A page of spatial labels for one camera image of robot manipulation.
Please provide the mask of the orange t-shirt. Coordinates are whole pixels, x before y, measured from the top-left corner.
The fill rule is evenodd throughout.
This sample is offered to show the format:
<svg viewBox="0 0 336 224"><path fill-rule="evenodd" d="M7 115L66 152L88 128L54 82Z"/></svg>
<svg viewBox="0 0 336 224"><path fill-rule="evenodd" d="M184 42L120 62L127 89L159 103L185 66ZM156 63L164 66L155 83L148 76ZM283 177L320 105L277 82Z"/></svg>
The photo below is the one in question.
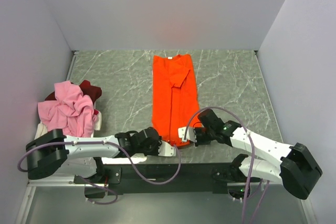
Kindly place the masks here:
<svg viewBox="0 0 336 224"><path fill-rule="evenodd" d="M183 142L178 129L187 126L191 116L199 110L197 85L192 57L153 57L152 125L162 139L178 147Z"/></svg>

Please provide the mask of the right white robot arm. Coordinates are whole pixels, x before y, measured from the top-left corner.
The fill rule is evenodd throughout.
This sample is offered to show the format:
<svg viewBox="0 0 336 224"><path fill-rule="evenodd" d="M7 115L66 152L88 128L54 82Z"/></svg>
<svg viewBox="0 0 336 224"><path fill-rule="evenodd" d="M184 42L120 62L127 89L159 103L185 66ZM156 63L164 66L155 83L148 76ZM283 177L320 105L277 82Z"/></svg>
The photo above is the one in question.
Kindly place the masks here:
<svg viewBox="0 0 336 224"><path fill-rule="evenodd" d="M197 116L203 128L195 130L197 143L216 140L220 144L249 152L231 163L230 175L241 182L255 177L277 184L296 198L306 200L323 172L309 149L301 144L276 142L242 126L241 121L224 122L212 109Z"/></svg>

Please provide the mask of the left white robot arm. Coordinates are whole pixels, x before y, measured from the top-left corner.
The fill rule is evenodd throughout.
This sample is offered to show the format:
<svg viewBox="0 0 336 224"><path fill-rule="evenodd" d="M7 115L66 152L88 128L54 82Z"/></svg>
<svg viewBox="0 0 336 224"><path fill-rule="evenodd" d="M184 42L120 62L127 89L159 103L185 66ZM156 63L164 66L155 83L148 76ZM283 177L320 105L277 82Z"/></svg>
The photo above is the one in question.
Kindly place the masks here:
<svg viewBox="0 0 336 224"><path fill-rule="evenodd" d="M71 159L158 156L161 144L162 137L152 127L107 137L65 136L61 129L54 129L26 145L28 178L49 177Z"/></svg>

